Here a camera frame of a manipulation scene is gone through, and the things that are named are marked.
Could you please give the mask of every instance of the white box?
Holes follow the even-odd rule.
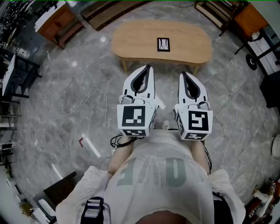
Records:
[[[213,111],[179,108],[176,112],[182,140],[204,140],[212,132]]]
[[[149,136],[157,116],[156,104],[117,105],[118,128],[126,136]]]

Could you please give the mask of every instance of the person's arm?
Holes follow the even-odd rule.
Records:
[[[125,142],[128,142],[129,140],[131,140],[131,137],[122,136],[119,142],[123,144]],[[123,165],[123,163],[131,155],[132,148],[133,148],[133,143],[122,148],[117,148],[115,150],[108,164],[107,171],[109,174],[114,175],[117,172],[117,170],[121,167],[121,165]]]
[[[206,173],[210,174],[210,168],[208,164],[208,159],[204,150],[204,145],[201,141],[192,141],[190,150],[192,152],[193,159],[199,163],[206,171]]]

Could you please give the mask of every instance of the person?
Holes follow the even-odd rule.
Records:
[[[182,141],[178,131],[165,129],[117,148],[106,171],[90,167],[56,208],[58,223],[241,224],[244,206],[225,171],[209,179],[203,143]],[[101,211],[90,209],[96,199]]]

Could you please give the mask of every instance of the black strap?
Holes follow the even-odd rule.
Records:
[[[231,210],[220,193],[213,192],[215,224],[233,224]]]
[[[90,198],[85,204],[80,224],[103,224],[103,210],[103,198]]]

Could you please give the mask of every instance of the black wheel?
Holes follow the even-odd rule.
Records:
[[[256,70],[256,69],[257,69],[257,62],[256,62],[256,60],[253,58],[252,55],[250,55],[250,54],[247,54],[247,55],[246,55],[246,62],[247,62],[247,64],[249,65],[249,67],[250,67],[252,70]]]

